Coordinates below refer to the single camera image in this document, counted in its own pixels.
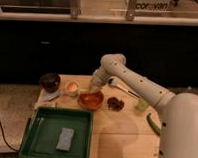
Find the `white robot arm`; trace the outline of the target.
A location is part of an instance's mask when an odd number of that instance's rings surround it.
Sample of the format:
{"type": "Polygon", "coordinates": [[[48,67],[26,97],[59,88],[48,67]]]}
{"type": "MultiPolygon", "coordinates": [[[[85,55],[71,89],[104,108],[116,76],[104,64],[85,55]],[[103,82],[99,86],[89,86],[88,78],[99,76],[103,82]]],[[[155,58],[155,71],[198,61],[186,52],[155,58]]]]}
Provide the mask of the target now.
{"type": "Polygon", "coordinates": [[[119,53],[102,56],[100,67],[90,80],[90,87],[102,88],[112,76],[118,77],[159,115],[162,128],[158,158],[198,158],[198,95],[175,95],[128,69],[125,61],[126,57],[119,53]]]}

